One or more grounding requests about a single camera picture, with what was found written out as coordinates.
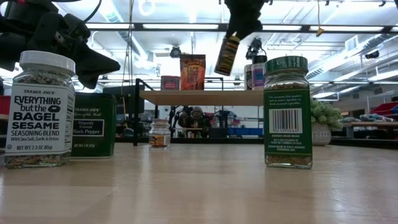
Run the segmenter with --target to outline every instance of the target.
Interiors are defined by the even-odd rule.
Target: white jar lid
[[[58,68],[67,69],[75,73],[75,62],[62,55],[36,50],[27,50],[21,53],[19,65],[25,69],[27,64],[50,65]]]

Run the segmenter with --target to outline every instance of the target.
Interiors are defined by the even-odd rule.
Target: barcode
[[[303,133],[301,108],[269,110],[270,133]]]

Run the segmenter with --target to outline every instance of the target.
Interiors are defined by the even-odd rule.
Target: green jar lid
[[[284,56],[266,62],[266,75],[271,75],[279,70],[296,70],[308,72],[308,60],[301,56]]]

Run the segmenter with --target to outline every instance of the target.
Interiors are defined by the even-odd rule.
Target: white pot
[[[331,141],[331,131],[327,124],[312,124],[312,145],[326,146]]]

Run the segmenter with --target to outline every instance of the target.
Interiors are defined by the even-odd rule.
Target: potted plant
[[[341,129],[340,110],[329,103],[311,101],[312,144],[325,146],[331,141],[331,129]]]

